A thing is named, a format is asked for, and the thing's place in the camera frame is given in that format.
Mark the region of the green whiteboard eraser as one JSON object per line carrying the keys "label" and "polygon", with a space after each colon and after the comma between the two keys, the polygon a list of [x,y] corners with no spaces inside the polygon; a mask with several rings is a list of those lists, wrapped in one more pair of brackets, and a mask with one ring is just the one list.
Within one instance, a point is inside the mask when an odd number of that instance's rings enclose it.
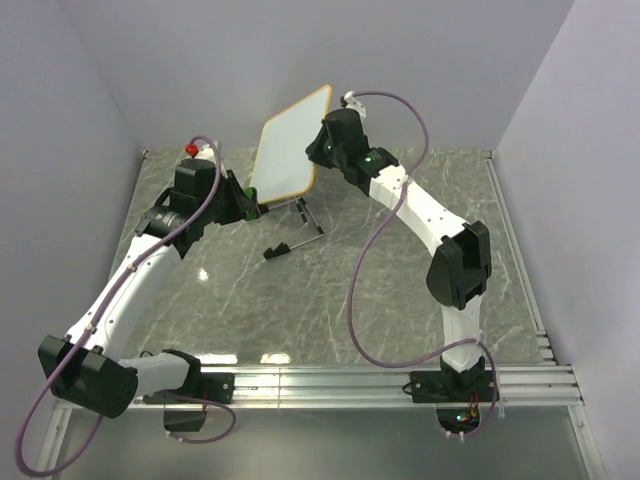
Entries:
{"label": "green whiteboard eraser", "polygon": [[258,202],[257,190],[254,187],[247,187],[244,189],[244,194],[247,198],[245,201],[245,217],[244,220],[254,221],[260,218],[260,206]]}

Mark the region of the orange framed whiteboard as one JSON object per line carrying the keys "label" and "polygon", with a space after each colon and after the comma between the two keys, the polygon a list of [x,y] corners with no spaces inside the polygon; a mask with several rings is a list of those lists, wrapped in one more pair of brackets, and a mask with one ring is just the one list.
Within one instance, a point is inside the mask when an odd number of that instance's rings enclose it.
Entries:
{"label": "orange framed whiteboard", "polygon": [[305,195],[316,166],[305,153],[328,113],[332,87],[324,85],[267,120],[262,128],[250,186],[261,204]]}

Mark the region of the black wire whiteboard stand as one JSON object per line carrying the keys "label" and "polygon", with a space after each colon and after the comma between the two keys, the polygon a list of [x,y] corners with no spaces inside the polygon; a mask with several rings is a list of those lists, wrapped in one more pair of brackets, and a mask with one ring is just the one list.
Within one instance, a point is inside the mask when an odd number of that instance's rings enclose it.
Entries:
{"label": "black wire whiteboard stand", "polygon": [[300,240],[295,243],[282,241],[275,247],[267,248],[263,252],[263,257],[266,261],[287,255],[294,250],[320,240],[325,235],[323,228],[319,224],[313,212],[310,210],[304,197],[293,197],[284,201],[259,205],[260,213],[262,215],[266,215],[277,209],[282,209],[283,207],[292,207],[297,212],[301,225],[294,233],[290,234],[290,237],[300,238]]}

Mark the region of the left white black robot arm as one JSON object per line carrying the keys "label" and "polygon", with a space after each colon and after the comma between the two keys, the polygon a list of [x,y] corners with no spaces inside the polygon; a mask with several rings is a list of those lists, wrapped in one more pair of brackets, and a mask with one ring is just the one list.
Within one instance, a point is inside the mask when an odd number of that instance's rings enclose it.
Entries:
{"label": "left white black robot arm", "polygon": [[125,258],[85,317],[61,337],[47,336],[38,357],[52,394],[116,418],[139,396],[167,391],[180,402],[202,390],[201,362],[175,349],[126,359],[124,349],[155,292],[210,224],[257,213],[211,149],[183,159],[172,186],[142,216]]}

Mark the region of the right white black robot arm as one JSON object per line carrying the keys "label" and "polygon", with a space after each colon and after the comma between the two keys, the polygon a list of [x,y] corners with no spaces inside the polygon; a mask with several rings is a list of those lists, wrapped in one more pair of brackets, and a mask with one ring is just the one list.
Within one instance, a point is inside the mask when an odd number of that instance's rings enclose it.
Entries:
{"label": "right white black robot arm", "polygon": [[473,392],[488,356],[478,344],[482,297],[492,274],[491,242],[484,223],[469,223],[420,187],[387,150],[373,148],[359,113],[327,114],[308,159],[338,169],[344,179],[389,208],[431,255],[427,289],[440,304],[447,350],[440,353],[441,386],[455,400]]}

